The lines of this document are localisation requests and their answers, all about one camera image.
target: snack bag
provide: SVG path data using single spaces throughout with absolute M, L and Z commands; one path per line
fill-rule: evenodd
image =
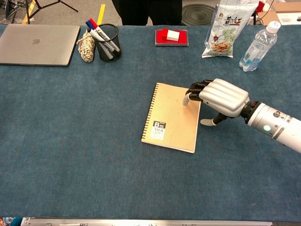
M 214 10 L 204 57 L 233 57 L 233 43 L 257 8 L 259 0 L 221 0 Z

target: rope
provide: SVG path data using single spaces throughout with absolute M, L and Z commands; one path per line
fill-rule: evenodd
M 79 44 L 79 54 L 81 58 L 86 62 L 91 62 L 94 58 L 95 47 L 92 36 L 86 31 L 82 39 L 78 40 L 76 44 Z

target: notebook spiral binding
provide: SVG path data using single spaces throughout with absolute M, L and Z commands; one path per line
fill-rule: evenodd
M 147 128 L 148 128 L 149 123 L 150 123 L 151 112 L 152 112 L 152 109 L 154 107 L 155 99 L 156 99 L 156 96 L 157 96 L 158 86 L 159 86 L 159 84 L 156 83 L 154 94 L 152 95 L 152 98 L 151 98 L 150 107 L 149 107 L 149 111 L 147 113 L 147 117 L 146 117 L 146 121 L 145 121 L 145 125 L 144 125 L 144 129 L 143 129 L 141 139 L 145 139 L 145 136 L 146 136 L 146 131 L 147 131 Z

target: white eraser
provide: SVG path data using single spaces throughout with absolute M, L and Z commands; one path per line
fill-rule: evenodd
M 171 31 L 171 30 L 168 30 L 168 32 L 167 32 L 167 40 L 178 41 L 179 36 L 180 36 L 179 32 L 174 32 L 174 31 Z

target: robotic hand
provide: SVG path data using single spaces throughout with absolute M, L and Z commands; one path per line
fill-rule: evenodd
M 202 101 L 218 111 L 213 119 L 202 119 L 201 124 L 216 126 L 227 118 L 242 116 L 246 124 L 267 134 L 278 142 L 301 153 L 301 121 L 260 101 L 250 102 L 247 91 L 222 79 L 193 83 L 183 99 Z

